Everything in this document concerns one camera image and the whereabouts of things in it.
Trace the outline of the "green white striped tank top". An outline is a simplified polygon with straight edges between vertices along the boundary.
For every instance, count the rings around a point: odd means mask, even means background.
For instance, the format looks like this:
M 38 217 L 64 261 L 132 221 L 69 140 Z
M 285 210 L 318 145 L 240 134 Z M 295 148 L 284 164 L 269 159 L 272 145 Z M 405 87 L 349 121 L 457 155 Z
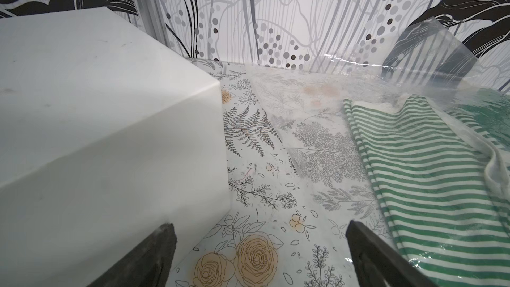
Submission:
M 423 96 L 397 107 L 346 99 L 343 109 L 401 255 L 438 286 L 508 286 L 502 145 Z

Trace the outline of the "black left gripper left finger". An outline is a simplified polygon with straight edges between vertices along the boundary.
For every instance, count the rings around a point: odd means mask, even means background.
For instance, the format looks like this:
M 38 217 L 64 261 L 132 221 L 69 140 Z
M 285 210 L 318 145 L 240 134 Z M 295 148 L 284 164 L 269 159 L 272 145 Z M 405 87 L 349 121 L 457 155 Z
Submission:
M 177 246 L 172 224 L 158 227 L 127 255 L 89 284 L 94 286 L 165 286 Z

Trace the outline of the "clear plastic vacuum bag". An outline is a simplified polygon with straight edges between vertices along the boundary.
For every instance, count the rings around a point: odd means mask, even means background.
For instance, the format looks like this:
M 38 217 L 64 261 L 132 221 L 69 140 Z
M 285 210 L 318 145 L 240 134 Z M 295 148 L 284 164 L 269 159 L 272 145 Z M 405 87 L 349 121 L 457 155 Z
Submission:
M 312 191 L 313 201 L 343 217 L 332 231 L 346 236 L 350 221 L 361 222 L 399 255 L 349 128 L 344 100 L 397 107 L 417 95 L 445 112 L 471 116 L 457 105 L 462 90 L 489 88 L 509 95 L 433 18 L 378 43 L 364 40 L 349 56 L 327 54 L 308 71 L 254 66 L 249 74 L 299 175 L 324 184 Z

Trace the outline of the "solid green tank top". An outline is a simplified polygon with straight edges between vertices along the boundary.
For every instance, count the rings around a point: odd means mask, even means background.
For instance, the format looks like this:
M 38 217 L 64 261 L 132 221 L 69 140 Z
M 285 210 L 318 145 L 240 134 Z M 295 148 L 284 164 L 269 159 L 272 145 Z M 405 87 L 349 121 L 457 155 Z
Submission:
M 509 151 L 509 95 L 489 88 L 462 90 L 457 105 Z

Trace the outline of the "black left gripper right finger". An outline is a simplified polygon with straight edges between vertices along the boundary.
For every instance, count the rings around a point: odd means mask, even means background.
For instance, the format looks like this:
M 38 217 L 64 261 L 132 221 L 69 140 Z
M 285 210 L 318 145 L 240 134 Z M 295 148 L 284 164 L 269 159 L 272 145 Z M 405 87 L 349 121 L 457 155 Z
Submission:
M 360 286 L 435 287 L 363 223 L 351 221 L 346 237 Z

